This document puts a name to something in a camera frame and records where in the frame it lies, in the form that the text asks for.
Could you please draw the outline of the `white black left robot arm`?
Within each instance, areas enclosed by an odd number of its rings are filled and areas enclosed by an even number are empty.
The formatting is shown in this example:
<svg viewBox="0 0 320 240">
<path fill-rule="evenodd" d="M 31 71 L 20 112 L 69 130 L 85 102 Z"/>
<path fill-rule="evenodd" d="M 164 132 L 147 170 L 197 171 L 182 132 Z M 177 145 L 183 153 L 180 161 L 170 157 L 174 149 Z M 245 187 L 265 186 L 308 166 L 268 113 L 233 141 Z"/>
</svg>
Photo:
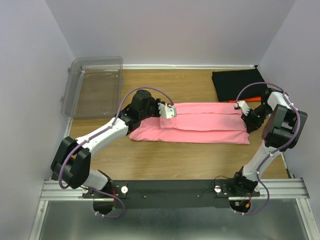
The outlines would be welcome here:
<svg viewBox="0 0 320 240">
<path fill-rule="evenodd" d="M 84 186 L 93 189 L 101 198 L 107 197 L 111 191 L 110 179 L 100 170 L 91 169 L 91 158 L 115 140 L 131 134 L 143 120 L 160 117 L 162 103 L 159 98 L 152 97 L 149 91 L 138 89 L 131 103 L 119 109 L 102 127 L 78 139 L 65 137 L 50 166 L 58 177 L 59 186 L 62 189 Z"/>
</svg>

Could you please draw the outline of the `pink t shirt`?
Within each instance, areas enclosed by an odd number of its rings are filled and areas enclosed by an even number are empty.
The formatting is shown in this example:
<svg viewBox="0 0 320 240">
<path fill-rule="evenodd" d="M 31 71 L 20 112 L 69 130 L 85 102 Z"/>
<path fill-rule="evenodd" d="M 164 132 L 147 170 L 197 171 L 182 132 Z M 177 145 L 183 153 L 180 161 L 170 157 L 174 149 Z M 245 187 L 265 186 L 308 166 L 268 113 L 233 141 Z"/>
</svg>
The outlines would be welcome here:
<svg viewBox="0 0 320 240">
<path fill-rule="evenodd" d="M 242 112 L 232 103 L 176 103 L 177 116 L 151 117 L 129 138 L 133 141 L 248 145 Z"/>
</svg>

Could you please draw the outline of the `clear plastic bin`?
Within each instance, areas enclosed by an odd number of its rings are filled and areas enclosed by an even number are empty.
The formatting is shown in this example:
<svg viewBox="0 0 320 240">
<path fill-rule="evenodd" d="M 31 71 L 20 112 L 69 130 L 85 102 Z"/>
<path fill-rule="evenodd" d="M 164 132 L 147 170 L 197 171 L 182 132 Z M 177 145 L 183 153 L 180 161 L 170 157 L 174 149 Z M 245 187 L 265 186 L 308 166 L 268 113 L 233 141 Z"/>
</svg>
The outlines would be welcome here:
<svg viewBox="0 0 320 240">
<path fill-rule="evenodd" d="M 61 114 L 72 119 L 113 117 L 124 85 L 120 56 L 76 58 L 62 98 Z"/>
</svg>

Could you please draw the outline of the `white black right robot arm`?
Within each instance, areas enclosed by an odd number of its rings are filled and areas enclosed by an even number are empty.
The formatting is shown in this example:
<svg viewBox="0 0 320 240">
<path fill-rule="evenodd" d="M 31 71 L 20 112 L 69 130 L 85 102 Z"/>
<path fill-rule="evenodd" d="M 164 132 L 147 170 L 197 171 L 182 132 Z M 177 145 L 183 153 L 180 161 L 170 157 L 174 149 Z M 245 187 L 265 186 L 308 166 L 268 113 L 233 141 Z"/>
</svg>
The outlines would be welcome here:
<svg viewBox="0 0 320 240">
<path fill-rule="evenodd" d="M 272 88 L 265 90 L 261 96 L 261 104 L 255 109 L 251 109 L 246 101 L 238 99 L 234 108 L 241 110 L 241 118 L 248 133 L 258 130 L 269 117 L 261 134 L 259 149 L 249 163 L 235 173 L 230 183 L 230 191 L 241 196 L 253 193 L 272 161 L 296 146 L 308 114 L 298 110 L 285 91 Z"/>
</svg>

